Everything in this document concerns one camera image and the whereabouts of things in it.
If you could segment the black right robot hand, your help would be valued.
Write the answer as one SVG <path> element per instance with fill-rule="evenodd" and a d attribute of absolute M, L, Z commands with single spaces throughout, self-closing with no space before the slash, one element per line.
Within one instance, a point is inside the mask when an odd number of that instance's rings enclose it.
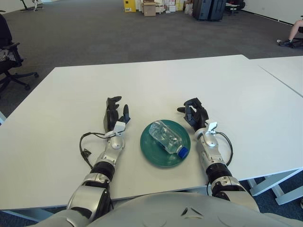
<path fill-rule="evenodd" d="M 178 107 L 177 111 L 185 114 L 185 121 L 194 131 L 205 128 L 206 120 L 209 119 L 207 111 L 202 107 L 198 98 L 187 100 L 184 107 Z"/>

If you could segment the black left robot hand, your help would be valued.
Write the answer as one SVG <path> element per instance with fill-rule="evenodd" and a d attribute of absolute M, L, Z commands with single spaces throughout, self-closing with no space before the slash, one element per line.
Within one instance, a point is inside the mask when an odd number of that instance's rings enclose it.
<path fill-rule="evenodd" d="M 112 98 L 109 97 L 106 101 L 106 111 L 103 121 L 105 132 L 112 131 L 117 121 L 127 124 L 131 119 L 127 104 L 124 105 L 123 115 L 119 117 L 119 113 L 117 111 L 119 104 L 117 104 L 117 102 L 119 102 L 121 99 L 121 96 L 115 96 Z"/>

